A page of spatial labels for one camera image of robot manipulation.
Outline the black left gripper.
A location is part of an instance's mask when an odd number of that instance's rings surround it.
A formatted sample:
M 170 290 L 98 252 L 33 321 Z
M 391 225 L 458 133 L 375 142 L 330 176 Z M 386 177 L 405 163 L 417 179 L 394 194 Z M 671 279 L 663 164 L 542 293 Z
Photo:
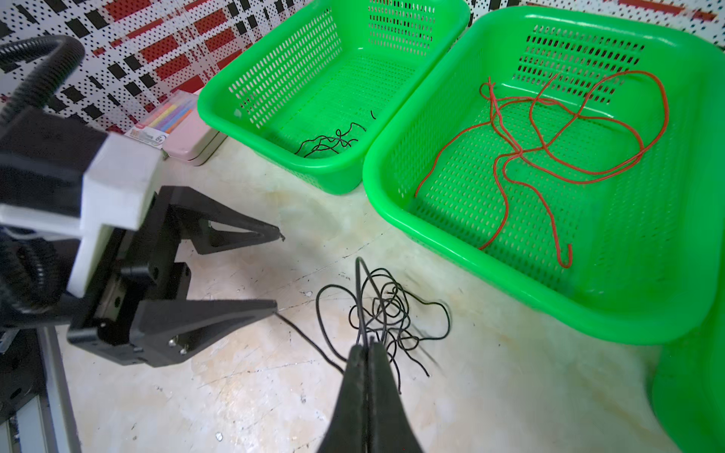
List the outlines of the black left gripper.
M 171 366 L 278 312 L 270 299 L 177 300 L 191 280 L 176 262 L 181 239 L 209 255 L 284 236 L 195 189 L 162 187 L 141 228 L 113 230 L 69 327 L 70 345 L 116 364 Z

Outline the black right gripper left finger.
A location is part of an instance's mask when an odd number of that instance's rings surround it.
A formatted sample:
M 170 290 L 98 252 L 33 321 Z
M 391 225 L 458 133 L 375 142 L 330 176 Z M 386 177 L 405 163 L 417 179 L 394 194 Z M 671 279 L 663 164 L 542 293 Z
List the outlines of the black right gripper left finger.
M 368 444 L 367 349 L 355 345 L 347 359 L 332 420 L 318 452 L 366 452 Z

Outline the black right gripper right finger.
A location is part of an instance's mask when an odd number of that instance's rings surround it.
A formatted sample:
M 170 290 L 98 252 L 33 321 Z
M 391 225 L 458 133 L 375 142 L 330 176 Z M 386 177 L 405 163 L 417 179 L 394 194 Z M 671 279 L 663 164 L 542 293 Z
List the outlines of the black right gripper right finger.
M 382 344 L 367 353 L 367 451 L 422 452 L 404 411 Z

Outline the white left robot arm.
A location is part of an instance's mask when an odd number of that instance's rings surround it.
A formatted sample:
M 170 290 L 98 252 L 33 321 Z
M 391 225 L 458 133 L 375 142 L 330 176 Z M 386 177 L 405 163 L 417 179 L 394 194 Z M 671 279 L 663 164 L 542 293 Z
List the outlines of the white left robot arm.
M 76 38 L 5 43 L 35 62 L 1 109 L 1 327 L 64 324 L 117 364 L 180 364 L 273 316 L 266 299 L 190 300 L 183 241 L 201 255 L 281 239 L 276 226 L 183 186 L 160 186 L 151 147 L 46 111 L 84 59 Z

